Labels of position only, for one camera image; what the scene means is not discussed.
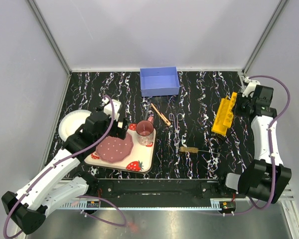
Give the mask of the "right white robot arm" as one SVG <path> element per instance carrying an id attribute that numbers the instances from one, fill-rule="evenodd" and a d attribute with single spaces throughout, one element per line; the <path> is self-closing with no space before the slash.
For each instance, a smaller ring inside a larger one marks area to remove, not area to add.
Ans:
<path id="1" fill-rule="evenodd" d="M 242 174 L 227 173 L 216 185 L 221 197 L 234 191 L 243 196 L 274 204 L 288 185 L 292 172 L 284 167 L 277 142 L 277 110 L 271 107 L 273 88 L 252 80 L 239 93 L 234 105 L 237 116 L 251 121 L 254 137 L 254 159 Z"/>

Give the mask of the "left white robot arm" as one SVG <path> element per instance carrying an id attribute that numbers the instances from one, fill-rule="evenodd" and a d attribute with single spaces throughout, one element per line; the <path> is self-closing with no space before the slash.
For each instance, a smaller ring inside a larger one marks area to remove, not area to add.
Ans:
<path id="1" fill-rule="evenodd" d="M 79 172 L 64 186 L 54 190 L 59 181 L 90 156 L 107 136 L 115 140 L 127 135 L 128 121 L 97 109 L 75 110 L 59 125 L 63 146 L 54 158 L 28 184 L 17 192 L 7 191 L 1 198 L 10 220 L 26 235 L 42 226 L 45 219 L 71 199 L 99 196 L 98 180 L 89 172 Z"/>

